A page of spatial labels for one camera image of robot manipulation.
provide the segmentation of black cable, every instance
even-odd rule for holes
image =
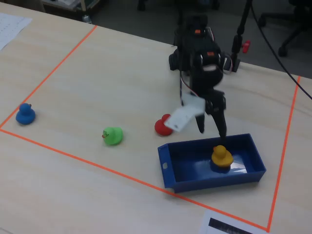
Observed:
[[[254,7],[253,5],[251,4],[251,10],[252,10],[252,14],[253,14],[253,18],[254,20],[256,21],[256,24],[260,30],[260,33],[262,34],[263,36],[263,39],[265,40],[265,42],[267,43],[268,47],[270,48],[270,50],[272,51],[273,55],[275,56],[277,62],[279,63],[279,65],[281,65],[281,67],[284,69],[284,71],[290,76],[290,78],[296,83],[296,85],[298,85],[298,87],[312,100],[312,97],[310,94],[308,94],[307,91],[304,90],[304,88],[301,87],[301,85],[295,80],[295,78],[293,78],[293,76],[289,73],[289,71],[286,69],[286,67],[282,64],[281,60],[279,60],[277,54],[275,53],[274,49],[272,48],[272,46],[270,45],[267,37],[264,35],[263,31],[262,31],[262,28],[259,26],[258,24],[258,20],[255,16],[255,13],[254,13]]]

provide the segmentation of floor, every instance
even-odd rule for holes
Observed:
[[[229,5],[221,2],[218,11],[206,11],[208,25],[213,29],[216,42],[226,52],[231,51],[233,37],[240,22],[240,12],[244,1]],[[198,13],[187,7],[185,14]],[[146,11],[137,11],[137,0],[106,1],[92,16],[93,24],[118,30],[128,34],[172,44],[174,30],[177,27],[177,11],[173,0],[149,0]],[[295,24],[284,22],[268,22],[264,28],[268,40],[277,51],[282,41],[294,30]],[[263,40],[253,18],[248,18],[243,41],[251,41],[247,54],[240,53],[243,62],[251,63],[281,71],[282,68],[273,57]],[[288,57],[281,58],[289,72],[295,75],[312,78],[312,30],[302,33],[289,45]]]

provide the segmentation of orange tape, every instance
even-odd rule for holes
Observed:
[[[207,206],[207,205],[205,205],[205,204],[202,204],[202,203],[200,203],[200,202],[194,201],[194,200],[189,199],[189,198],[187,198],[187,197],[184,197],[184,196],[181,196],[181,195],[178,195],[178,194],[169,192],[169,191],[167,191],[167,190],[165,190],[165,189],[159,188],[159,187],[157,187],[157,186],[155,186],[155,185],[152,185],[152,184],[150,184],[150,183],[144,182],[144,181],[139,180],[139,179],[137,179],[137,178],[134,178],[134,177],[132,177],[132,176],[129,176],[129,175],[126,175],[126,174],[124,174],[124,173],[115,171],[115,170],[110,169],[110,168],[108,168],[108,167],[104,167],[104,166],[102,166],[102,165],[99,165],[99,164],[97,164],[97,163],[88,161],[88,160],[83,159],[83,158],[81,158],[81,157],[77,157],[77,156],[71,155],[71,154],[66,153],[66,152],[63,152],[63,151],[61,151],[61,150],[54,149],[54,148],[52,148],[52,147],[50,147],[50,146],[41,144],[41,143],[36,142],[36,141],[34,141],[34,140],[31,140],[31,139],[25,138],[25,137],[23,137],[23,136],[17,135],[17,134],[15,134],[15,133],[12,133],[12,132],[9,132],[9,131],[3,130],[3,129],[0,129],[0,132],[9,134],[9,135],[14,136],[14,137],[18,137],[18,138],[20,138],[20,139],[26,140],[26,141],[28,141],[28,142],[31,142],[31,143],[35,144],[35,145],[41,146],[41,147],[43,147],[43,148],[46,148],[46,149],[48,149],[48,150],[52,150],[52,151],[54,151],[54,152],[56,152],[56,153],[59,153],[59,154],[62,154],[62,155],[71,157],[71,158],[73,158],[73,159],[79,160],[79,161],[81,161],[81,162],[90,164],[90,165],[92,165],[92,166],[95,166],[95,167],[104,169],[104,170],[106,170],[106,171],[108,171],[108,172],[114,173],[114,174],[116,174],[116,175],[119,175],[119,176],[122,176],[122,177],[124,177],[124,178],[130,179],[130,180],[135,181],[135,182],[137,182],[137,183],[143,184],[143,185],[148,186],[148,187],[150,187],[150,188],[152,188],[152,189],[156,189],[156,190],[161,191],[161,192],[163,192],[163,193],[166,193],[166,194],[169,194],[169,195],[171,195],[171,196],[174,196],[174,197],[180,198],[180,199],[182,199],[182,200],[188,201],[188,202],[190,202],[190,203],[193,203],[193,204],[195,204],[195,205],[197,205],[197,206],[201,206],[201,207],[203,207],[203,208],[206,208],[206,209],[209,209],[209,210],[218,212],[218,213],[220,213],[220,214],[226,215],[226,216],[228,216],[228,217],[237,219],[237,220],[239,220],[239,221],[242,221],[242,222],[247,223],[247,224],[249,224],[249,225],[252,225],[252,226],[254,226],[254,227],[260,228],[260,229],[262,229],[262,230],[266,230],[266,229],[267,229],[267,228],[262,227],[262,226],[260,226],[260,225],[258,225],[258,224],[256,224],[256,223],[250,222],[250,221],[248,221],[248,220],[245,220],[245,219],[243,219],[243,218],[237,217],[237,216],[232,215],[232,214],[230,214],[230,213],[227,213],[227,212],[218,210],[218,209],[216,209],[216,208]]]
[[[30,95],[27,96],[27,98],[24,99],[24,101],[22,103],[25,103],[34,93],[35,91],[37,91],[38,88],[40,88],[40,86],[43,85],[43,83],[46,82],[46,80],[67,60],[67,58],[93,33],[93,31],[97,28],[97,26],[94,26],[92,28],[92,30],[69,52],[68,55],[66,55],[65,58],[63,58],[63,60],[52,70],[52,72],[50,72],[50,74],[48,74],[48,76],[40,82],[40,84],[30,93]],[[2,128],[7,121],[9,121],[9,119],[15,114],[15,112],[19,109],[20,105],[8,116],[8,118],[5,119],[5,121],[0,125],[0,128]]]
[[[298,76],[298,80],[297,80],[298,83],[300,82],[300,79],[301,79],[301,76]],[[294,89],[294,94],[293,94],[293,98],[292,98],[291,111],[290,111],[289,117],[288,117],[288,123],[287,123],[285,139],[284,139],[284,145],[283,145],[283,151],[282,151],[282,157],[281,157],[281,161],[279,163],[277,180],[276,180],[276,185],[275,185],[275,190],[274,190],[274,196],[273,196],[273,201],[272,201],[271,211],[270,211],[270,216],[269,216],[269,221],[268,221],[268,227],[267,227],[267,232],[268,233],[270,232],[270,229],[271,229],[273,213],[274,213],[276,199],[277,199],[278,187],[279,187],[279,183],[280,183],[280,180],[281,180],[283,164],[284,164],[284,159],[285,159],[285,153],[286,153],[286,148],[287,148],[288,135],[289,135],[289,130],[291,128],[291,123],[292,123],[292,118],[293,118],[293,109],[294,109],[294,105],[296,103],[296,98],[297,98],[297,92],[298,92],[298,85],[296,85],[296,87]]]

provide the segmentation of blue tray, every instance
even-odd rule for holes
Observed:
[[[258,182],[266,171],[250,134],[227,136],[224,146],[234,158],[220,169],[211,160],[220,138],[168,143],[158,148],[165,188],[175,193]]]

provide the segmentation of white paper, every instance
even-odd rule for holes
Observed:
[[[31,20],[31,18],[0,13],[0,50],[13,40]]]
[[[184,106],[177,108],[164,122],[165,126],[180,132],[192,118],[205,113],[205,99],[182,92]]]
[[[185,92],[182,92],[181,96],[184,106],[192,106],[198,109],[198,114],[195,114],[195,116],[205,113],[205,99]]]
[[[224,226],[222,226],[222,228],[217,229],[217,228],[213,228],[209,225],[210,219],[216,219],[217,221],[221,221],[223,223],[225,223]],[[231,230],[231,228],[226,227],[226,224],[233,226],[234,228],[238,228],[240,230],[243,230],[252,234],[268,234],[266,231],[256,228],[254,226],[251,226],[247,223],[238,221],[237,219],[225,216],[223,214],[217,213],[215,211],[211,211],[211,210],[207,210],[205,212],[201,227],[200,227],[200,231],[199,234],[228,234],[228,233],[235,233],[235,234],[240,234],[240,233],[244,233],[242,231],[238,231],[238,230]]]

